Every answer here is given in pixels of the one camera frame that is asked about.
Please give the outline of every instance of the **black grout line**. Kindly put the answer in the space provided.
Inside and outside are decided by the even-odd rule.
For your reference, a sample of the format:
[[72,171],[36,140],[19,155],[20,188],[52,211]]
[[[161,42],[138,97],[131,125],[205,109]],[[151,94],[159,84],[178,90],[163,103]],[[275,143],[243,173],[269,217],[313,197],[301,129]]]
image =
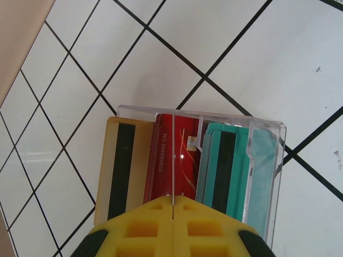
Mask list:
[[329,181],[327,181],[322,175],[320,175],[314,168],[312,168],[306,161],[304,161],[300,156],[295,155],[293,157],[301,166],[303,166],[312,176],[314,176],[322,185],[324,185],[331,193],[333,193],[337,198],[343,201],[343,194],[333,186]]
[[191,98],[193,96],[193,94],[195,93],[196,90],[198,90],[198,88],[202,85],[202,83],[205,81],[205,78],[202,77],[198,83],[196,83],[196,85],[194,86],[194,88],[192,88],[192,90],[188,93],[188,95],[182,100],[182,102],[176,107],[176,110],[180,110],[189,100],[189,98]]
[[[23,131],[22,131],[21,134],[19,135],[19,137],[18,137],[18,139],[17,139],[17,142],[14,144],[14,146],[17,146],[17,144],[18,144],[18,142],[19,142],[21,136],[24,134],[24,132],[25,132],[25,130],[26,130],[28,124],[30,123],[31,119],[33,118],[34,114],[36,113],[38,107],[39,107],[39,105],[37,104],[36,108],[34,109],[33,113],[31,114],[30,119],[28,119],[28,121],[27,121],[27,123],[26,123],[26,125],[25,125],[25,127],[24,127],[24,129],[23,129]],[[3,170],[3,168],[5,167],[5,165],[6,165],[7,161],[8,161],[8,159],[9,159],[10,156],[11,156],[11,154],[13,153],[13,150],[14,150],[14,147],[12,148],[12,150],[10,151],[10,154],[9,154],[8,157],[6,158],[4,164],[2,165],[2,167],[1,167],[1,169],[0,169],[0,173],[1,173],[1,171]]]
[[91,13],[88,15],[88,18],[86,19],[85,23],[83,24],[83,26],[82,26],[82,28],[81,28],[79,34],[76,36],[76,38],[75,38],[75,40],[74,40],[74,43],[71,45],[71,47],[70,47],[70,49],[69,49],[69,52],[71,52],[71,50],[72,50],[73,47],[75,46],[77,40],[78,40],[79,37],[81,36],[81,33],[84,31],[86,25],[88,24],[88,22],[89,22],[91,16],[93,15],[93,13],[94,13],[96,7],[98,7],[99,3],[100,3],[100,0],[98,0],[98,1],[96,2],[96,4],[95,4],[93,10],[92,10]]
[[238,43],[238,41],[243,37],[243,35],[248,31],[248,29],[254,24],[258,17],[265,11],[265,9],[270,5],[273,0],[267,0],[264,5],[257,11],[257,13],[250,19],[248,24],[241,30],[237,37],[231,42],[231,44],[224,50],[224,52],[219,56],[219,58],[214,62],[214,64],[209,68],[209,70],[202,76],[202,79],[194,86],[190,93],[185,97],[185,99],[178,105],[177,109],[180,110],[190,97],[195,93],[195,91],[200,87],[200,85],[206,80],[215,90],[218,91],[223,97],[225,97],[232,105],[234,105],[241,113],[247,116],[252,116],[247,110],[245,110],[238,102],[236,102],[231,96],[229,96],[224,90],[222,90],[216,83],[208,78],[214,69],[220,64],[220,62],[225,58],[225,56],[233,49],[233,47]]
[[214,83],[210,78],[205,78],[206,82],[209,83],[219,94],[221,94],[226,100],[228,100],[234,107],[236,107],[241,113],[246,116],[252,116],[244,107],[242,107],[236,100],[229,96],[221,87]]
[[125,62],[126,58],[129,56],[129,54],[131,53],[131,51],[133,50],[133,48],[135,47],[135,45],[138,43],[138,41],[140,40],[141,36],[143,36],[144,32],[146,31],[146,28],[144,28],[140,34],[138,35],[138,37],[136,38],[136,40],[133,42],[132,46],[130,47],[130,49],[128,50],[128,52],[124,55],[123,59],[120,61],[120,63],[118,64],[117,68],[114,70],[114,72],[111,74],[111,76],[109,77],[109,79],[106,81],[104,87],[101,90],[101,93],[103,93],[103,91],[106,89],[106,87],[108,86],[108,84],[111,82],[112,78],[114,77],[114,75],[117,73],[117,71],[119,70],[119,68],[123,65],[123,63]]
[[[195,71],[199,76],[201,76],[201,80],[195,85],[195,87],[191,90],[191,92],[186,96],[186,98],[178,105],[177,108],[182,108],[182,106],[186,103],[186,101],[192,96],[192,94],[200,87],[201,83],[206,80],[215,90],[218,91],[223,97],[225,97],[232,105],[239,109],[245,115],[251,116],[251,114],[245,110],[238,102],[236,102],[231,96],[229,96],[223,89],[221,89],[217,84],[215,84],[211,79],[208,78],[200,69],[198,69],[194,64],[192,64],[187,58],[185,58],[180,52],[178,52],[174,47],[172,47],[167,41],[165,41],[160,35],[158,35],[153,29],[151,29],[147,24],[145,24],[142,20],[140,20],[135,14],[133,14],[126,6],[124,6],[120,1],[113,0],[117,3],[124,11],[126,11],[130,16],[132,16],[138,23],[140,23],[144,28],[149,31],[155,38],[157,38],[164,46],[166,46],[170,51],[172,51],[178,58],[180,58],[183,62],[185,62],[193,71]],[[261,9],[257,12],[257,14],[252,18],[249,24],[243,29],[238,36],[236,41],[238,41],[244,33],[248,30],[248,28],[255,22],[255,20],[261,15],[261,13],[267,8],[267,6],[271,3],[272,0],[268,0]],[[229,50],[236,44],[235,42],[233,45],[229,46]],[[219,61],[217,60],[213,65],[214,68],[219,64],[219,62],[224,58],[226,54],[222,54],[219,57]]]
[[112,107],[112,105],[105,100],[105,97],[102,96],[102,93],[100,92],[100,90],[98,89],[98,87],[96,86],[96,84],[93,82],[93,80],[91,79],[91,77],[88,76],[88,74],[86,73],[86,71],[82,68],[82,66],[79,64],[79,62],[75,59],[74,55],[70,52],[70,50],[68,50],[68,48],[64,45],[64,43],[62,42],[62,40],[58,37],[58,35],[56,34],[56,32],[51,28],[51,26],[48,24],[47,21],[45,21],[45,24],[48,26],[48,28],[50,29],[50,31],[53,33],[53,35],[55,36],[55,38],[57,38],[57,40],[59,41],[59,43],[62,45],[62,47],[67,51],[68,55],[73,59],[73,61],[75,62],[75,64],[79,67],[79,69],[81,70],[81,72],[83,73],[83,75],[87,78],[87,80],[90,82],[90,84],[94,87],[94,89],[97,91],[98,94],[101,95],[101,97],[104,99],[105,103],[107,104],[107,106],[110,108],[110,110],[116,114],[116,111],[114,110],[114,108]]
[[49,83],[49,86],[47,87],[47,89],[45,90],[45,92],[44,92],[42,98],[40,99],[40,101],[39,101],[40,103],[43,101],[43,99],[44,99],[44,97],[46,96],[47,92],[49,91],[50,87],[51,87],[52,84],[54,83],[54,81],[55,81],[55,79],[56,79],[56,77],[57,77],[59,71],[61,70],[61,68],[62,68],[62,66],[63,66],[63,64],[64,64],[64,62],[66,61],[68,55],[69,55],[69,54],[67,53],[67,54],[65,55],[64,59],[62,60],[61,64],[59,65],[59,67],[58,67],[58,69],[57,69],[55,75],[53,76],[53,79],[52,79],[51,82]]
[[113,0],[117,3],[125,12],[132,16],[138,23],[140,23],[147,31],[155,36],[162,44],[164,44],[170,51],[172,51],[177,57],[184,61],[192,70],[194,70],[201,77],[204,75],[203,72],[198,69],[194,64],[192,64],[188,59],[186,59],[182,54],[180,54],[174,47],[172,47],[167,41],[165,41],[160,35],[158,35],[153,29],[148,27],[141,19],[139,19],[134,13],[132,13],[126,6],[124,6],[120,1]]
[[70,140],[73,138],[73,136],[75,135],[75,133],[77,132],[77,130],[79,129],[79,127],[81,126],[82,122],[86,119],[88,113],[91,111],[91,109],[93,108],[93,106],[95,106],[97,100],[99,99],[100,94],[97,95],[97,97],[94,99],[93,103],[91,104],[91,106],[88,108],[88,110],[86,111],[86,113],[83,115],[81,121],[79,122],[79,124],[77,124],[76,128],[74,129],[74,131],[71,133],[71,135],[69,136],[68,140],[65,142],[64,144],[64,148],[67,147],[67,145],[69,144]]
[[17,257],[19,257],[19,254],[18,254],[18,251],[17,251],[16,245],[14,244],[14,240],[13,240],[13,237],[12,237],[12,232],[11,232],[11,231],[9,231],[8,233],[9,233],[9,235],[10,235],[10,238],[11,238],[11,241],[12,241],[12,245],[13,245],[13,248],[14,248],[14,251],[15,251],[15,253],[16,253],[16,255],[17,255]]
[[334,1],[334,0],[319,0],[319,1],[321,1],[321,2],[323,2],[325,4],[328,4],[328,5],[336,8],[336,9],[338,9],[340,11],[343,11],[343,5],[338,3],[338,2],[336,2],[336,1]]
[[304,149],[309,143],[311,143],[316,137],[318,137],[324,130],[326,130],[332,123],[334,123],[339,117],[343,115],[343,106],[339,108],[333,115],[331,115],[322,125],[320,125],[316,130],[314,130],[307,138],[305,138],[297,147],[293,149],[284,158],[284,163],[289,162],[289,160],[298,154],[302,149]]
[[[11,136],[11,133],[10,133],[10,131],[9,131],[7,125],[6,125],[6,122],[5,122],[4,117],[2,116],[2,113],[1,113],[1,112],[0,112],[0,116],[1,116],[2,121],[4,122],[4,125],[5,125],[5,127],[6,127],[7,133],[9,134],[10,139],[11,139],[11,141],[12,141],[12,144],[13,144],[13,146],[14,146],[13,138],[12,138],[12,136]],[[50,231],[50,233],[51,233],[51,236],[53,237],[53,240],[54,240],[54,242],[55,242],[55,245],[56,245],[56,247],[57,247],[57,249],[58,249],[58,243],[57,243],[57,241],[56,241],[56,238],[55,238],[55,236],[54,236],[54,233],[53,233],[53,231],[52,231],[52,229],[51,229],[51,227],[50,227],[50,224],[49,224],[49,222],[48,222],[48,220],[47,220],[47,218],[46,218],[46,216],[45,216],[45,213],[44,213],[44,211],[43,211],[43,208],[42,208],[42,206],[41,206],[41,204],[40,204],[40,202],[39,202],[39,199],[38,199],[38,197],[37,197],[37,195],[36,195],[36,193],[35,193],[35,191],[34,191],[34,187],[33,187],[33,185],[32,185],[32,182],[31,182],[31,180],[30,180],[30,178],[29,178],[29,176],[28,176],[28,174],[27,174],[27,171],[26,171],[26,169],[25,169],[25,167],[24,167],[23,161],[21,160],[21,157],[20,157],[20,155],[19,155],[19,152],[18,152],[18,150],[17,150],[17,148],[16,148],[15,146],[14,146],[14,150],[15,150],[16,153],[17,153],[19,162],[20,162],[20,164],[21,164],[21,166],[22,166],[22,168],[23,168],[23,170],[24,170],[24,173],[25,173],[25,176],[26,176],[26,178],[27,178],[27,180],[28,180],[28,183],[30,184],[30,187],[31,187],[31,189],[32,189],[32,192],[33,192],[33,194],[34,194],[34,196],[35,196],[35,198],[36,198],[36,200],[37,200],[37,202],[38,202],[38,205],[39,205],[39,207],[40,207],[40,209],[41,209],[41,211],[42,211],[42,214],[43,214],[43,217],[44,217],[44,219],[45,219],[45,222],[46,222],[46,224],[47,224],[47,226],[48,226],[48,228],[49,228],[49,231]]]
[[65,240],[65,242],[60,246],[58,251],[53,255],[55,257],[58,255],[58,252],[61,252],[61,250],[66,246],[66,244],[70,241],[70,239],[76,234],[76,232],[82,227],[82,225],[87,221],[87,219],[93,214],[95,211],[95,207],[92,208],[92,210],[86,215],[86,217],[80,222],[80,224],[74,229],[74,231],[68,236],[68,238]]
[[156,17],[157,13],[160,11],[160,9],[162,8],[162,6],[165,4],[166,0],[163,0],[161,2],[161,4],[159,5],[159,7],[156,9],[156,11],[154,12],[154,14],[151,16],[150,20],[148,21],[148,23],[146,24],[146,26],[143,24],[141,24],[144,28],[143,30],[139,33],[138,37],[136,38],[136,40],[133,42],[133,44],[131,45],[131,47],[129,48],[129,50],[127,51],[127,53],[124,55],[123,59],[120,61],[120,63],[117,65],[117,68],[114,70],[114,72],[111,74],[111,76],[108,78],[108,80],[106,81],[104,87],[101,90],[101,93],[104,92],[104,90],[106,89],[106,87],[108,86],[108,84],[111,82],[112,78],[114,77],[114,75],[117,73],[117,71],[119,70],[119,68],[123,65],[123,63],[125,62],[126,58],[129,56],[129,54],[131,53],[131,51],[133,50],[133,48],[136,46],[136,44],[138,43],[138,41],[140,40],[140,38],[143,36],[144,32],[146,31],[146,27],[149,26],[149,24],[153,21],[153,19]]
[[250,19],[248,24],[241,30],[237,37],[231,42],[228,48],[220,55],[220,57],[214,62],[210,69],[206,72],[208,77],[214,69],[219,65],[219,63],[225,58],[225,56],[233,49],[233,47],[238,43],[238,41],[245,35],[248,29],[255,23],[255,21],[260,17],[260,15],[267,9],[267,7],[272,3],[273,0],[267,0],[262,7],[257,11],[257,13]]
[[33,196],[33,193],[29,196],[29,198],[27,199],[27,201],[25,202],[24,206],[20,209],[19,213],[16,215],[16,217],[14,218],[14,220],[12,221],[11,225],[8,227],[7,231],[9,231],[13,224],[17,221],[18,217],[20,216],[20,214],[23,212],[23,210],[25,209],[25,207],[27,206],[28,202],[30,202],[31,198]]
[[[0,209],[1,209],[2,214],[3,214],[3,216],[4,216],[5,224],[6,224],[7,228],[9,228],[9,224],[8,224],[8,222],[7,222],[6,215],[5,215],[5,211],[4,211],[4,208],[2,207],[1,201],[0,201]],[[8,233],[9,233],[9,235],[10,235],[10,237],[11,237],[11,240],[12,240],[13,249],[14,249],[14,251],[16,252],[17,257],[19,257],[18,251],[17,251],[17,248],[16,248],[16,245],[15,245],[14,240],[13,240],[13,237],[12,237],[12,233],[11,233],[11,231],[10,231],[9,229],[8,229]]]
[[3,168],[5,167],[5,165],[6,165],[7,161],[8,161],[8,159],[9,159],[10,156],[11,156],[11,154],[13,153],[13,150],[14,150],[14,147],[12,148],[12,150],[10,151],[9,155],[7,156],[7,158],[6,158],[5,162],[4,162],[4,164],[3,164],[2,167],[0,168],[0,173],[1,173],[1,171],[3,170]]
[[44,179],[46,178],[46,176],[48,175],[48,173],[50,172],[50,170],[53,168],[53,166],[55,165],[55,163],[57,162],[58,158],[60,157],[60,155],[63,153],[64,148],[62,148],[59,153],[57,154],[56,158],[54,159],[54,161],[52,162],[52,164],[50,165],[50,167],[48,168],[47,172],[45,172],[44,176],[41,178],[41,180],[39,181],[39,183],[37,184],[36,188],[34,189],[34,191],[36,192],[37,189],[39,188],[39,186],[42,184],[42,182],[44,181]]
[[87,187],[85,181],[83,180],[83,178],[82,178],[80,172],[79,172],[78,169],[76,168],[76,166],[75,166],[73,160],[71,159],[71,157],[70,157],[68,151],[65,149],[65,145],[63,144],[61,138],[60,138],[59,135],[57,134],[57,131],[55,130],[55,127],[53,126],[53,123],[52,123],[51,120],[49,119],[47,113],[45,112],[45,110],[44,110],[44,108],[43,108],[43,106],[42,106],[42,104],[39,102],[39,100],[38,100],[36,94],[35,94],[34,91],[33,91],[33,88],[31,87],[30,83],[28,82],[26,76],[24,75],[23,72],[22,72],[22,74],[23,74],[23,77],[24,77],[24,79],[25,79],[27,85],[29,86],[29,88],[30,88],[32,94],[34,95],[35,99],[37,100],[38,105],[40,106],[41,110],[43,111],[43,113],[44,113],[44,115],[45,115],[45,117],[46,117],[48,123],[50,124],[50,127],[52,128],[52,130],[53,130],[53,132],[54,132],[54,134],[55,134],[57,140],[59,141],[59,143],[61,144],[62,148],[64,149],[64,152],[65,152],[65,154],[67,155],[67,157],[68,157],[68,159],[69,159],[71,165],[74,167],[74,170],[75,170],[76,174],[77,174],[78,177],[80,178],[80,180],[81,180],[81,182],[82,182],[82,184],[83,184],[85,190],[87,191],[89,197],[91,198],[92,202],[95,204],[95,200],[94,200],[94,198],[93,198],[93,196],[92,196],[90,190],[88,189],[88,187]]
[[48,222],[48,219],[47,219],[47,217],[46,217],[46,215],[45,215],[45,213],[44,213],[44,210],[43,210],[43,208],[42,208],[42,205],[41,205],[41,203],[40,203],[40,201],[39,201],[39,199],[38,199],[38,196],[36,195],[36,193],[34,192],[33,193],[34,194],[34,197],[36,198],[36,201],[37,201],[37,203],[38,203],[38,206],[39,206],[39,208],[40,208],[40,210],[41,210],[41,212],[42,212],[42,214],[43,214],[43,218],[44,218],[44,220],[45,220],[45,222],[46,222],[46,224],[47,224],[47,226],[48,226],[48,229],[49,229],[49,231],[50,231],[50,233],[51,233],[51,236],[53,237],[53,240],[54,240],[54,242],[55,242],[55,245],[56,245],[56,247],[57,247],[57,249],[59,249],[59,245],[58,245],[58,243],[57,243],[57,240],[56,240],[56,238],[55,238],[55,235],[54,235],[54,233],[53,233],[53,230],[51,229],[51,226],[50,226],[50,224],[49,224],[49,222]]

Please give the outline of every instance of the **red card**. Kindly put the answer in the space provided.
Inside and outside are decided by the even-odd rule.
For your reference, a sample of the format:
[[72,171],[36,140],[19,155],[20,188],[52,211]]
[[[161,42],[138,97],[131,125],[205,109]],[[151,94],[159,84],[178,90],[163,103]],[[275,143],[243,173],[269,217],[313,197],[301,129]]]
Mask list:
[[[173,117],[158,115],[154,126],[144,202],[172,194]],[[200,152],[195,146],[198,119],[175,116],[175,195],[195,199]]]

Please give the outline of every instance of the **beige wall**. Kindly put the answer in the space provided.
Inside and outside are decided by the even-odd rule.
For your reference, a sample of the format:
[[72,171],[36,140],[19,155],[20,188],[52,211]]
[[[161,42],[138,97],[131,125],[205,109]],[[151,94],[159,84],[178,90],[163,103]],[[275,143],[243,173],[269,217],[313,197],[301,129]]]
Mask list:
[[54,1],[0,1],[0,106]]

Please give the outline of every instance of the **transparent plastic box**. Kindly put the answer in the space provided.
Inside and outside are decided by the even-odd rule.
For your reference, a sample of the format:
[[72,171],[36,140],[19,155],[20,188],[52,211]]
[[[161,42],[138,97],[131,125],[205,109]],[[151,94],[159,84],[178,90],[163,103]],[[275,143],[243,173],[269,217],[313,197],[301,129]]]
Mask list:
[[[273,243],[274,224],[277,212],[282,160],[284,157],[286,127],[282,122],[273,122],[250,116],[237,116],[196,112],[185,110],[160,109],[121,105],[117,117],[140,119],[154,122],[158,114],[170,114],[173,117],[173,151],[176,137],[175,117],[184,116],[199,120],[194,146],[202,153],[203,136],[206,125],[215,122],[247,131],[246,155],[249,158],[248,175],[245,188],[244,207],[241,221],[255,228],[269,247]],[[173,181],[173,192],[177,180]]]

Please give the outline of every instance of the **card chip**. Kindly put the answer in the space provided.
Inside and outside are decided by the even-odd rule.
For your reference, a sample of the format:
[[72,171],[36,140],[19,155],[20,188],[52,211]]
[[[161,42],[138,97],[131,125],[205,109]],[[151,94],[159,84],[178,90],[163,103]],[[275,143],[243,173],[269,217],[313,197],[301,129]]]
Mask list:
[[197,146],[195,145],[196,141],[197,141],[197,137],[191,137],[190,135],[188,136],[187,151],[192,151],[192,152],[197,151]]

